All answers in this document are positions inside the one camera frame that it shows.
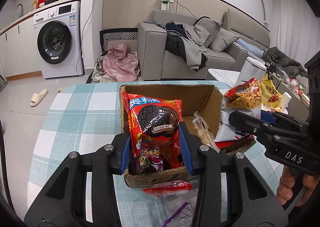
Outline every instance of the oreo cookie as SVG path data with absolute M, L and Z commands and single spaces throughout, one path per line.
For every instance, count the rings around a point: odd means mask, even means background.
M 138 123 L 150 137 L 172 137 L 178 128 L 177 112 L 166 106 L 146 105 L 138 113 Z

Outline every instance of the yellow snack bag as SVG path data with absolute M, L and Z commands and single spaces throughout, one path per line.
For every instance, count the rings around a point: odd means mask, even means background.
M 268 79 L 268 74 L 265 74 L 261 84 L 261 102 L 269 107 L 279 107 L 280 106 L 280 101 L 282 98 L 281 93 L 277 91 L 275 86 L 272 83 L 272 80 Z

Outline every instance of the washing machine door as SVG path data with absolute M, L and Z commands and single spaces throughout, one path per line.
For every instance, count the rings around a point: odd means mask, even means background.
M 70 53 L 72 36 L 65 24 L 50 21 L 40 29 L 37 44 L 43 60 L 56 65 L 65 60 Z

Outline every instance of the metal screw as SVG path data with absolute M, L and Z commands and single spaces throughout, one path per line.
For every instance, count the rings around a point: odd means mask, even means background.
M 107 144 L 107 145 L 104 146 L 104 149 L 106 151 L 113 150 L 113 145 L 112 144 Z
M 237 152 L 237 153 L 236 153 L 236 158 L 238 158 L 238 159 L 243 159 L 243 158 L 244 158 L 244 154 L 241 153 L 241 152 Z
M 200 150 L 201 151 L 208 151 L 209 150 L 209 147 L 207 145 L 201 145 L 200 146 Z
M 78 153 L 73 151 L 69 153 L 69 158 L 76 158 L 78 156 Z

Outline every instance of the kitchen cabinet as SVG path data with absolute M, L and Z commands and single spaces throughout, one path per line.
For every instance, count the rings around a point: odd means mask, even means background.
M 5 78 L 4 70 L 3 70 L 3 65 L 1 60 L 3 60 L 3 55 L 6 52 L 7 45 L 6 45 L 6 40 L 5 40 L 5 34 L 2 34 L 0 36 L 0 74 Z
M 41 70 L 39 66 L 41 57 L 37 46 L 38 35 L 34 30 L 33 17 L 19 23 L 20 45 L 27 73 Z
M 22 55 L 18 25 L 2 34 L 1 38 L 0 58 L 5 76 L 25 74 L 27 69 Z
M 0 36 L 0 61 L 6 77 L 40 71 L 40 58 L 33 17 Z

